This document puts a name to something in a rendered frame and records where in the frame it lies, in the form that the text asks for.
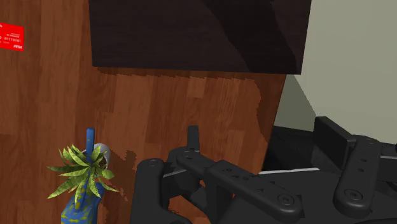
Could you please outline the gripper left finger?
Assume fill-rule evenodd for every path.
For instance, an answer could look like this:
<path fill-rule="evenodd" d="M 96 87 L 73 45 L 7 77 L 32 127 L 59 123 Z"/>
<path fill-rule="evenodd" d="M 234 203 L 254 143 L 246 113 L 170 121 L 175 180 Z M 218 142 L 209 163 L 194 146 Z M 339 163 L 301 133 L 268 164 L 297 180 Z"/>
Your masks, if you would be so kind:
<path fill-rule="evenodd" d="M 295 194 L 226 160 L 215 162 L 200 153 L 199 128 L 187 128 L 187 145 L 171 150 L 168 159 L 149 158 L 137 166 L 130 224 L 192 224 L 169 211 L 169 201 L 182 196 L 211 224 L 291 224 L 302 218 Z"/>

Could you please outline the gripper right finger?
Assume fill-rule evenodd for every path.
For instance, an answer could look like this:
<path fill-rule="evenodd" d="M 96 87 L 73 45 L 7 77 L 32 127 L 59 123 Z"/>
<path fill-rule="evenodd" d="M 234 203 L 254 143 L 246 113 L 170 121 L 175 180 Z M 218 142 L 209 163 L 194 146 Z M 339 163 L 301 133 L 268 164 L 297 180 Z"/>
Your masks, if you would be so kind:
<path fill-rule="evenodd" d="M 341 171 L 333 194 L 335 208 L 349 218 L 365 218 L 371 211 L 382 144 L 353 135 L 326 116 L 314 121 L 314 144 Z"/>

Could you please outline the green potted plant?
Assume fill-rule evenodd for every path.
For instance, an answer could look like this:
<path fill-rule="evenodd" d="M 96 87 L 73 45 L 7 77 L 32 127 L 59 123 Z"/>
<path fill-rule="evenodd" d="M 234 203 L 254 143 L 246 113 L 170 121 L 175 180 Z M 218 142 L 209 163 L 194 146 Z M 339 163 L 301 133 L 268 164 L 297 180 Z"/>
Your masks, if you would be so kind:
<path fill-rule="evenodd" d="M 117 192 L 117 189 L 104 182 L 115 176 L 108 169 L 110 153 L 110 148 L 102 143 L 95 144 L 91 153 L 87 150 L 81 151 L 73 144 L 59 150 L 64 165 L 47 168 L 59 173 L 66 180 L 49 194 L 48 198 L 52 199 L 66 191 L 74 192 L 75 202 L 81 198 L 83 192 L 99 197 L 99 187 L 95 185 L 96 183 L 99 183 L 105 190 Z"/>

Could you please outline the blue yellow-patterned bottle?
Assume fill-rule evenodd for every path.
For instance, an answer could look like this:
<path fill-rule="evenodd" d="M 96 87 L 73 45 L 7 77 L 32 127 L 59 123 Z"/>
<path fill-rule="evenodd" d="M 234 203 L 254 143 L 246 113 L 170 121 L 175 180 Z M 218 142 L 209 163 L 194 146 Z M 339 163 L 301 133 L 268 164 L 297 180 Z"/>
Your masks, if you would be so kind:
<path fill-rule="evenodd" d="M 89 153 L 93 152 L 95 140 L 95 129 L 88 128 L 86 134 L 86 148 Z M 77 202 L 74 201 L 74 195 L 71 197 L 67 206 L 61 213 L 61 224 L 97 224 L 98 207 L 104 196 L 105 189 L 99 183 L 100 196 L 97 197 L 87 192 L 81 194 Z"/>

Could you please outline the red card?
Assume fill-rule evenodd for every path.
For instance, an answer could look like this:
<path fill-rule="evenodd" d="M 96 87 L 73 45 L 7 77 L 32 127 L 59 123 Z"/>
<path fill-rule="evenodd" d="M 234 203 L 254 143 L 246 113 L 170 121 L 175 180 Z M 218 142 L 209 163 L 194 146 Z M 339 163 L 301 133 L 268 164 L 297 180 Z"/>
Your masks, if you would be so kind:
<path fill-rule="evenodd" d="M 0 23 L 0 48 L 22 52 L 24 28 L 19 25 Z"/>

